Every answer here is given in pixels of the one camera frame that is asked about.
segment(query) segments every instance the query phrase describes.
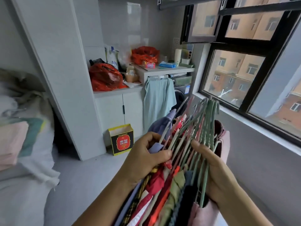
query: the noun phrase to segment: washing machine door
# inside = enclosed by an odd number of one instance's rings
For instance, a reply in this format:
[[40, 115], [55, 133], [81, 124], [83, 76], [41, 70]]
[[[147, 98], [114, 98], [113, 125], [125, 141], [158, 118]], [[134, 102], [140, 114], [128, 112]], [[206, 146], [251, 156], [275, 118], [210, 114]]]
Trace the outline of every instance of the washing machine door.
[[[185, 96], [185, 94], [183, 94], [182, 91], [175, 89], [175, 98], [177, 100], [177, 104], [171, 108], [172, 110], [173, 109], [178, 110], [178, 108], [181, 106], [182, 102], [185, 100], [186, 96]], [[183, 107], [180, 109], [179, 113], [177, 114], [177, 117], [183, 114], [186, 107], [187, 107], [187, 104], [185, 103], [185, 105], [183, 105]]]

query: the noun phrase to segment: red plastic bag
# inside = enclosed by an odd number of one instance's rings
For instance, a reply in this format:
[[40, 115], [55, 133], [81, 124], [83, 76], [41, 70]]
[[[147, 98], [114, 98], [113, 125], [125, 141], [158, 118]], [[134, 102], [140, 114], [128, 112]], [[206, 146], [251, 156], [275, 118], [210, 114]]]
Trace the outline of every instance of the red plastic bag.
[[132, 60], [137, 65], [142, 65], [143, 61], [148, 63], [158, 63], [160, 51], [154, 47], [142, 46], [132, 50]]
[[111, 91], [126, 88], [121, 73], [107, 63], [97, 63], [89, 70], [93, 91]]

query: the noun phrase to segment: hand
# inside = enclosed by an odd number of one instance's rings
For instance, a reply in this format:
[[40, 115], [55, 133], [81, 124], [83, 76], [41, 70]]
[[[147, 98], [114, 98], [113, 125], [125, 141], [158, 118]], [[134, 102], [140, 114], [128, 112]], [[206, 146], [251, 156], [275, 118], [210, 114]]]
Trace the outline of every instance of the hand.
[[116, 174], [118, 179], [125, 180], [131, 188], [134, 188], [141, 179], [151, 172], [153, 167], [168, 161], [172, 155], [171, 150], [163, 150], [155, 154], [148, 152], [148, 149], [154, 143], [159, 142], [160, 138], [159, 134], [148, 132], [138, 139]]
[[207, 195], [217, 203], [226, 202], [229, 194], [239, 187], [233, 173], [223, 160], [214, 154], [207, 146], [192, 140], [191, 146], [209, 163], [209, 176], [206, 187]]

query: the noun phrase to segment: gray floor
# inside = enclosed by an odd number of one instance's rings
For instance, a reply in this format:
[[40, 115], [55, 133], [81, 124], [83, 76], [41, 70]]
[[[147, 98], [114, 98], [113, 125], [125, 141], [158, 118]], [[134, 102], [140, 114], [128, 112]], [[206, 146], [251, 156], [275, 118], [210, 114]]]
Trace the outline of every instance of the gray floor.
[[[48, 195], [45, 226], [72, 225], [111, 181], [127, 154], [104, 154], [84, 162], [59, 156], [54, 170], [61, 172], [60, 183]], [[216, 226], [227, 226], [222, 216]]]

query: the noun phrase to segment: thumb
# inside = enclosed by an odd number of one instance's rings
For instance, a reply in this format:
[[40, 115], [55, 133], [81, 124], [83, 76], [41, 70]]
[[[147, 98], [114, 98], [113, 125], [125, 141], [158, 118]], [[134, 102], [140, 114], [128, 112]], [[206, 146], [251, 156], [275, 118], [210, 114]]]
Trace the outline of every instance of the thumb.
[[207, 146], [199, 144], [196, 140], [191, 141], [191, 146], [196, 152], [201, 153], [210, 165], [216, 166], [219, 163], [220, 157], [218, 157]]
[[156, 166], [160, 163], [164, 163], [164, 162], [170, 160], [171, 156], [172, 156], [171, 150], [162, 150], [162, 151], [159, 151], [158, 153], [151, 154], [151, 157], [152, 157], [152, 160], [154, 163], [153, 166]]

